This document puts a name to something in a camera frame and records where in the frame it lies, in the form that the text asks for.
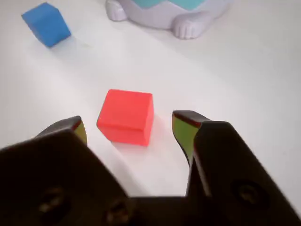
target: white table surface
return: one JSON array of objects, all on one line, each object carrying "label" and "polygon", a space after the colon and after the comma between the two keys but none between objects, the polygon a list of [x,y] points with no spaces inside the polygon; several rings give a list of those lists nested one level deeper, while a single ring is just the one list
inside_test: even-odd
[{"label": "white table surface", "polygon": [[[42,2],[0,3],[0,147],[80,115],[89,147],[130,195],[184,195],[171,113],[194,110],[232,123],[301,211],[301,1],[236,0],[201,38],[182,41],[108,20],[104,0],[50,0],[72,32],[52,49],[21,19]],[[114,146],[97,129],[109,89],[154,95],[148,148]]]}]

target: red cube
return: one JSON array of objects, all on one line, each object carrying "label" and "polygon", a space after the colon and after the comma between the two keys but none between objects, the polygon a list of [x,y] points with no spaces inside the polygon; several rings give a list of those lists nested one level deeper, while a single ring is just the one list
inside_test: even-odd
[{"label": "red cube", "polygon": [[111,142],[147,146],[154,121],[151,93],[110,89],[97,127]]}]

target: toy paw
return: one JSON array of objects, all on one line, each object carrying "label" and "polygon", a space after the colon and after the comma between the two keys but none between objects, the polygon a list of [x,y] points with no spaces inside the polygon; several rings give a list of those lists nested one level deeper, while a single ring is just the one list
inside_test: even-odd
[{"label": "toy paw", "polygon": [[173,33],[179,39],[195,39],[200,36],[211,22],[209,15],[191,15],[174,20]]},{"label": "toy paw", "polygon": [[116,0],[106,1],[106,11],[108,18],[112,21],[122,21],[127,19],[127,15],[123,7]]}]

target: screw hole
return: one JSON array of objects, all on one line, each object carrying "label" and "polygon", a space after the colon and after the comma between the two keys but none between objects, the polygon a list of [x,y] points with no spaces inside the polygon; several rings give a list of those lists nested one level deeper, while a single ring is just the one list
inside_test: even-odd
[{"label": "screw hole", "polygon": [[71,203],[61,187],[48,189],[39,204],[40,219],[44,224],[57,224],[70,211]]},{"label": "screw hole", "polygon": [[119,200],[112,204],[106,213],[106,222],[112,226],[122,226],[129,223],[133,206],[127,200]]}]

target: cube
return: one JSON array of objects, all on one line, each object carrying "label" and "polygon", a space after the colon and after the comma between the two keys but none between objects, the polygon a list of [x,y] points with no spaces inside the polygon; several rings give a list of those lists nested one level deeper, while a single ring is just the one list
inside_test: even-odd
[{"label": "cube", "polygon": [[97,127],[111,142],[148,146],[153,121],[152,94],[111,89]]},{"label": "cube", "polygon": [[24,13],[22,18],[37,39],[47,47],[71,35],[60,11],[46,2]]}]

